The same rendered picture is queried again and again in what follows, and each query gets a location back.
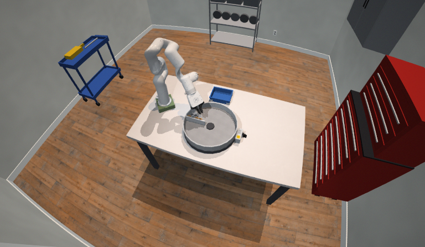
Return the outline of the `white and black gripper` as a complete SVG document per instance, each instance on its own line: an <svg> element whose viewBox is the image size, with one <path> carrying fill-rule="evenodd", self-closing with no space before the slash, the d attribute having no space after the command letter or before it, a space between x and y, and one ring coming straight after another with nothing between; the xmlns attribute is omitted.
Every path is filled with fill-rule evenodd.
<svg viewBox="0 0 425 247"><path fill-rule="evenodd" d="M187 99L191 109L196 109L199 114L203 113L202 105L204 101L198 91L195 91L194 93L189 94L187 96ZM199 109L197 106L199 106Z"/></svg>

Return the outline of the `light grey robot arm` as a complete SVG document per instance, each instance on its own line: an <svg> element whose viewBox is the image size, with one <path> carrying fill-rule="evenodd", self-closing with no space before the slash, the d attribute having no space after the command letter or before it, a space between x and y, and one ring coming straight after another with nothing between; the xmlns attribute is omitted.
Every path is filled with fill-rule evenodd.
<svg viewBox="0 0 425 247"><path fill-rule="evenodd" d="M167 85L165 84L168 75L167 65L162 57L157 57L157 54L159 54L162 48L165 49L164 54L167 59L175 67L175 74L184 87L185 95L192 94L196 91L193 82L197 81L199 76L196 72L191 72L186 75L180 72L180 68L184 65L185 61L177 51L179 45L176 42L164 38L156 38L144 52L144 56L147 59L151 73L155 75L153 84L156 87L156 99L158 99L158 104L159 106L165 107L170 105L172 100L169 97Z"/></svg>

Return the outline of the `grey round turntable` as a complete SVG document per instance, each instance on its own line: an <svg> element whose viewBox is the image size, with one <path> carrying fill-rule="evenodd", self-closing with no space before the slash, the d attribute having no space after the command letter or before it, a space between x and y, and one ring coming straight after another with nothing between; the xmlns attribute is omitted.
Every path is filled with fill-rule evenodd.
<svg viewBox="0 0 425 247"><path fill-rule="evenodd" d="M201 153L220 153L233 142L240 143L242 135L247 137L243 129L238 128L236 115L227 106L205 102L202 110L203 113L199 114L196 109L190 109L183 120L184 137L191 148ZM191 113L198 114L198 118L202 120L189 117Z"/></svg>

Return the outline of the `blue crate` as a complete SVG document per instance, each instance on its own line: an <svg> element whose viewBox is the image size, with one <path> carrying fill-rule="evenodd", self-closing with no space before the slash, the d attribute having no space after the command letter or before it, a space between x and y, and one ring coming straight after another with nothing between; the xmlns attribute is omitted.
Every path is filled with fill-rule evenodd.
<svg viewBox="0 0 425 247"><path fill-rule="evenodd" d="M209 100L230 105L232 95L233 95L233 90L214 86L209 96L210 98Z"/></svg>

